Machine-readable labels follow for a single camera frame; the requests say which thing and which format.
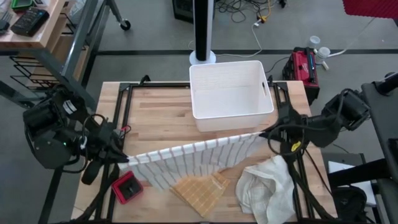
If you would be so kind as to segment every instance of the white cloth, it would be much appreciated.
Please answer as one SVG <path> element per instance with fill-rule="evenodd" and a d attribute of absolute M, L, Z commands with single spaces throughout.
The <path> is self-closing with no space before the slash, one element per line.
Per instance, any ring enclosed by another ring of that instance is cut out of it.
<path fill-rule="evenodd" d="M 243 213 L 252 213 L 258 224 L 281 224 L 295 212 L 293 180 L 282 156 L 244 168 L 236 184 Z"/>
<path fill-rule="evenodd" d="M 185 176 L 206 176 L 232 167 L 267 144 L 260 133 L 175 146 L 159 151 L 129 156 L 129 162 L 119 164 L 122 171 L 131 170 L 139 180 L 164 190 Z"/>

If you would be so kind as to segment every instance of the caster wheel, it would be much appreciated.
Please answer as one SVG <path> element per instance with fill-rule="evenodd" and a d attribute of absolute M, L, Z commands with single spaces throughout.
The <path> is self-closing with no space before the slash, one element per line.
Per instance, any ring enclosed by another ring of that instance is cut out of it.
<path fill-rule="evenodd" d="M 120 28 L 122 28 L 122 30 L 129 30 L 131 28 L 130 22 L 127 19 L 123 19 L 123 21 L 126 23 L 126 26 L 120 24 Z"/>

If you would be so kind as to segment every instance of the concrete floor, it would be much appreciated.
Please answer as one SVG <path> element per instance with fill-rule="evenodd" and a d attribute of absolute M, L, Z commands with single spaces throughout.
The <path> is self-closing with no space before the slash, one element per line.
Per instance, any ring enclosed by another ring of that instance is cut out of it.
<path fill-rule="evenodd" d="M 173 17 L 172 2 L 160 0 L 116 0 L 121 14 L 129 19 L 132 30 L 123 32 L 110 15 L 100 50 L 182 50 L 193 40 L 193 26 Z M 369 22 L 368 17 L 348 16 L 341 1 L 289 1 L 290 6 L 272 8 L 269 20 L 258 29 L 263 49 L 293 49 L 304 46 L 311 35 L 322 40 L 322 46 L 343 49 Z M 253 12 L 246 10 L 246 21 L 236 24 L 230 14 L 216 13 L 213 26 L 213 49 L 257 49 L 250 26 Z M 353 49 L 396 49 L 398 27 L 393 20 L 376 19 Z M 219 62 L 260 60 L 264 69 L 287 55 L 257 55 L 252 58 L 219 57 Z M 318 69 L 321 86 L 319 98 L 311 106 L 318 114 L 324 104 L 344 88 L 359 89 L 362 83 L 381 79 L 386 73 L 397 71 L 398 55 L 342 55 L 327 60 L 329 71 Z M 94 64 L 87 90 L 98 99 L 101 84 L 106 81 L 138 81 L 144 75 L 152 80 L 189 80 L 190 64 L 181 56 L 99 56 Z M 281 78 L 284 62 L 278 63 L 267 75 Z M 16 75 L 7 57 L 0 57 L 1 80 L 23 90 L 8 77 Z M 36 223 L 52 171 L 45 170 L 34 159 L 23 135 L 23 109 L 0 98 L 0 223 Z M 342 132 L 335 142 L 349 152 L 365 154 L 367 161 L 382 158 L 382 152 L 370 121 L 355 132 Z M 340 152 L 334 146 L 325 152 Z M 78 175 L 64 174 L 58 190 L 50 222 L 70 218 Z"/>

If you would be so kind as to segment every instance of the white paper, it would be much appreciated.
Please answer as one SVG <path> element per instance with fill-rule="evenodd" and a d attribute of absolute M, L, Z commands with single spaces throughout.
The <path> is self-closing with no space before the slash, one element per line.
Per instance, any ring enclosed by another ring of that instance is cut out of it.
<path fill-rule="evenodd" d="M 344 169 L 349 169 L 354 166 L 347 165 L 347 164 L 342 164 L 339 162 L 332 162 L 329 161 L 329 173 L 331 174 L 332 172 L 337 172 L 340 170 Z M 360 182 L 356 184 L 351 184 L 352 186 L 359 187 L 362 189 L 367 197 L 366 204 L 370 206 L 376 206 L 376 199 L 374 198 L 373 190 L 372 190 L 372 185 L 370 181 L 365 181 L 365 182 Z"/>
<path fill-rule="evenodd" d="M 267 144 L 259 134 L 212 139 L 129 156 L 129 162 L 118 165 L 122 171 L 131 170 L 137 179 L 164 190 L 183 177 L 206 176 L 235 166 Z"/>

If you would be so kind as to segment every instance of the red pad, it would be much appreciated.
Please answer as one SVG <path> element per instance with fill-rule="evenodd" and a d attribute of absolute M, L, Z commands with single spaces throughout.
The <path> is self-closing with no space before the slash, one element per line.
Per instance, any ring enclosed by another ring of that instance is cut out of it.
<path fill-rule="evenodd" d="M 343 0 L 343 4 L 348 15 L 398 18 L 397 0 Z"/>
<path fill-rule="evenodd" d="M 112 184 L 112 189 L 122 205 L 143 191 L 141 183 L 129 171 Z"/>

